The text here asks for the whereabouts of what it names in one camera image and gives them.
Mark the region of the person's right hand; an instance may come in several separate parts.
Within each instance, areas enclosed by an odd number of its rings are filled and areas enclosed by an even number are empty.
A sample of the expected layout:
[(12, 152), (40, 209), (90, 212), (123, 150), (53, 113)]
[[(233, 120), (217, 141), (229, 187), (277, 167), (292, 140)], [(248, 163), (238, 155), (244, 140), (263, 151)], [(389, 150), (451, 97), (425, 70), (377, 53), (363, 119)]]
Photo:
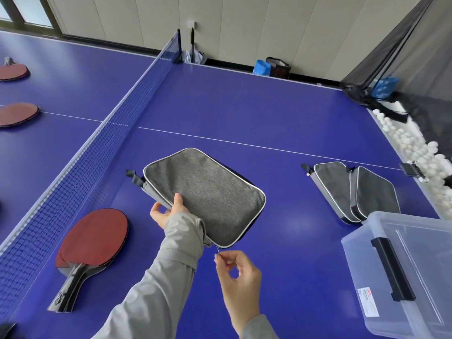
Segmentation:
[(215, 255), (215, 259), (234, 262), (234, 268), (230, 272), (233, 285), (229, 291), (222, 291), (222, 294), (231, 324), (237, 332), (248, 321), (260, 315), (259, 295), (262, 274), (242, 251), (222, 251)]

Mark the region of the grey zippered racket case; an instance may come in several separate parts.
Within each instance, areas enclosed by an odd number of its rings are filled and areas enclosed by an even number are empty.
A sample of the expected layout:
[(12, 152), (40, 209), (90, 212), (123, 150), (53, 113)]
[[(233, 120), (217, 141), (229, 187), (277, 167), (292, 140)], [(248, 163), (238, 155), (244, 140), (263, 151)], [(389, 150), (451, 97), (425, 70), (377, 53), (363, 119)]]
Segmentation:
[(310, 176), (336, 215), (350, 225), (360, 224), (351, 210), (351, 169), (342, 162), (334, 161), (313, 166), (302, 164), (301, 168)]
[(349, 172), (351, 212), (360, 221), (375, 211), (400, 214), (394, 185), (363, 166)]
[(133, 170), (126, 176), (167, 209), (179, 193), (185, 207), (203, 220), (207, 242), (219, 249), (241, 240), (267, 201), (260, 188), (197, 148), (146, 165), (142, 176)]

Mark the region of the person's left forearm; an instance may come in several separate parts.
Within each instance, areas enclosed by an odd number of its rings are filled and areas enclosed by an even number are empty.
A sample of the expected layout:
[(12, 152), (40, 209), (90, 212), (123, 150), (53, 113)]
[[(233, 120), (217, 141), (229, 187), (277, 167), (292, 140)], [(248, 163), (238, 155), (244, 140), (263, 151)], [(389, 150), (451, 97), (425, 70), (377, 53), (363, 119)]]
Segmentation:
[(171, 215), (154, 262), (91, 339), (175, 339), (204, 237), (200, 218), (187, 212)]

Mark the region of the person's right forearm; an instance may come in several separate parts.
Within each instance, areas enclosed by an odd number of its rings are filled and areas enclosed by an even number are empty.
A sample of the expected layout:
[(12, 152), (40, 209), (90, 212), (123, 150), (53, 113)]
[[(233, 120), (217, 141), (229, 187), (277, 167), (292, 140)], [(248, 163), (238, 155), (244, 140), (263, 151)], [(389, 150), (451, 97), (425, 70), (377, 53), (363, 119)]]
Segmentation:
[(279, 339), (268, 318), (260, 314), (237, 331), (240, 339)]

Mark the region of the blue table tennis net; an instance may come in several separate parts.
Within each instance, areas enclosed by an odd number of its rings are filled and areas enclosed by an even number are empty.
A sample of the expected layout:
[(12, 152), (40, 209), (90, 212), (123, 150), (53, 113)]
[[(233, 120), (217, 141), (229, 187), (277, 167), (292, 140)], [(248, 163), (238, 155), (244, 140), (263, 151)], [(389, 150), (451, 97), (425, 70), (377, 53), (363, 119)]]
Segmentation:
[(0, 244), (0, 322), (18, 307), (44, 258), (82, 208), (173, 67), (176, 32)]

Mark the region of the white plastic bag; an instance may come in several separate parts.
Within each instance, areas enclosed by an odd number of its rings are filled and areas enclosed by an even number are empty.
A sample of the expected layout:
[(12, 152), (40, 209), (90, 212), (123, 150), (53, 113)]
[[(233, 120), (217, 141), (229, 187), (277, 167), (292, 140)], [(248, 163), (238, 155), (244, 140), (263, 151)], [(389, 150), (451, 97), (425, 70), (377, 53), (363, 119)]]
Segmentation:
[(207, 56), (197, 49), (194, 49), (193, 54), (191, 51), (184, 50), (182, 59), (184, 63), (204, 65), (206, 63)]

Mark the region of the blue plastic bin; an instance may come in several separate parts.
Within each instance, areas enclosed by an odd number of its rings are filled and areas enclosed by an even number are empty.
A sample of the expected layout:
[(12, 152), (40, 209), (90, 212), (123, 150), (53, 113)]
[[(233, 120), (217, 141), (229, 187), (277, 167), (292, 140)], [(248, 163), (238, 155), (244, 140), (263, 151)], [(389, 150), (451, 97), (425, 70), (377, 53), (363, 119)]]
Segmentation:
[(272, 65), (269, 64), (267, 61), (263, 60), (257, 60), (254, 68), (253, 68), (253, 74), (260, 75), (260, 76), (270, 76), (272, 72)]

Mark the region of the black bag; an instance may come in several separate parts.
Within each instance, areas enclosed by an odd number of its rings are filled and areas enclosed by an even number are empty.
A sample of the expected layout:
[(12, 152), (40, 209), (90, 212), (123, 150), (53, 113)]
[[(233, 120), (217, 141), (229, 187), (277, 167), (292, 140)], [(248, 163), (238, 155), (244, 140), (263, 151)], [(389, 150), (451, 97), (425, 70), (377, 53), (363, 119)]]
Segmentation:
[(289, 63), (274, 57), (267, 57), (265, 61), (271, 66), (270, 77), (289, 79), (291, 71), (291, 65)]

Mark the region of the black box lid latch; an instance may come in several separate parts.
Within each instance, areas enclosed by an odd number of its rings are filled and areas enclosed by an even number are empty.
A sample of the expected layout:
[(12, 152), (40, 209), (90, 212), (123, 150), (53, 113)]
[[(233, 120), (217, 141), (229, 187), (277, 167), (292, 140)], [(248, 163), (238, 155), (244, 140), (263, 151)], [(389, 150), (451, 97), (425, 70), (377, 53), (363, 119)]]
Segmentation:
[(385, 270), (385, 274), (391, 286), (393, 301), (416, 301), (416, 296), (404, 273), (391, 241), (388, 238), (376, 237), (371, 239), (371, 245), (376, 249)]

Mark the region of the clear plastic storage box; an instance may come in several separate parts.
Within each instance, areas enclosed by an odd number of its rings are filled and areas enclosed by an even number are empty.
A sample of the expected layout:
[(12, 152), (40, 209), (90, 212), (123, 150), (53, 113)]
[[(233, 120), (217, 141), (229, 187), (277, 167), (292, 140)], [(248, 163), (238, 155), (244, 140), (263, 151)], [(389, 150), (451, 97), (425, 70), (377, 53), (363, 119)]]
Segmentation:
[[(416, 301), (395, 302), (371, 239), (388, 238)], [(452, 339), (452, 222), (376, 211), (341, 240), (354, 289), (369, 287), (379, 312), (366, 318), (374, 335)]]

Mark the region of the black metal clamp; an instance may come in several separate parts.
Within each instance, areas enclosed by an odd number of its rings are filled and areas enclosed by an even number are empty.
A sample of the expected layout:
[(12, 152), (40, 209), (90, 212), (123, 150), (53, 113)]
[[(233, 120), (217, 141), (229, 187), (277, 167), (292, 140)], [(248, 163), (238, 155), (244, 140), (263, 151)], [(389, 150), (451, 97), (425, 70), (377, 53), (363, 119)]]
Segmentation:
[(405, 175), (412, 177), (418, 182), (429, 182), (429, 178), (422, 172), (421, 168), (416, 164), (415, 161), (407, 161), (400, 164)]

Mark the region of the pile of white balls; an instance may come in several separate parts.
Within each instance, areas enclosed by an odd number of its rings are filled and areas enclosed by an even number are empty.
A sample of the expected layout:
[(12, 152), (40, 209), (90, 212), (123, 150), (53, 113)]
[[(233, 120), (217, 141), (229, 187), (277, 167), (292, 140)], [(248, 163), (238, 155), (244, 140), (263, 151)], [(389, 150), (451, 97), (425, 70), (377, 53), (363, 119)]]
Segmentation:
[(415, 182), (438, 216), (452, 221), (452, 162), (438, 152), (438, 143), (427, 141), (409, 114), (406, 122), (388, 118), (379, 110), (368, 110), (404, 166), (410, 165), (419, 175)]

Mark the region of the dark framed window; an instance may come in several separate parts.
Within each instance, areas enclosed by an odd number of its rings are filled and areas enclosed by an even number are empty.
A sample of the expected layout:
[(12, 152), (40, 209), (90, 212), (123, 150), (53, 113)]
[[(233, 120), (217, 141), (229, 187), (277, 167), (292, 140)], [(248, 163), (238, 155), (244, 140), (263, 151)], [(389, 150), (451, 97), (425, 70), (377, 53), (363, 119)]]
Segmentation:
[(61, 34), (48, 0), (0, 0), (0, 29), (51, 36)]

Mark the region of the black ball catch net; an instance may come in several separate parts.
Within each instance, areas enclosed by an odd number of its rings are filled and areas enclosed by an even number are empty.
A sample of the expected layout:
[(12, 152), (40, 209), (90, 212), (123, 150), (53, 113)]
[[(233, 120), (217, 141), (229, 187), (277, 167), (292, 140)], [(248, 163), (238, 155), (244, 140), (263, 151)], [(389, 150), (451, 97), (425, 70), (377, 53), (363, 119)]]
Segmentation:
[[(399, 78), (396, 90), (372, 98), (373, 80), (389, 75)], [(421, 0), (340, 86), (369, 109), (400, 102), (424, 138), (452, 157), (452, 0)]]

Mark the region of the black net post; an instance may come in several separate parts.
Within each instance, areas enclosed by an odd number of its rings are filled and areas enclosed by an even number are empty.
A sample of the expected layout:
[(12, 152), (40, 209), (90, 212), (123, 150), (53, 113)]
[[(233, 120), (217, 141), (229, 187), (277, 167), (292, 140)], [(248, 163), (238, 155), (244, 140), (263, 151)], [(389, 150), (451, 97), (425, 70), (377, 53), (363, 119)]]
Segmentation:
[(177, 37), (177, 52), (174, 54), (172, 62), (173, 64), (180, 64), (183, 62), (183, 50), (180, 28), (178, 28), (176, 31), (176, 37)]

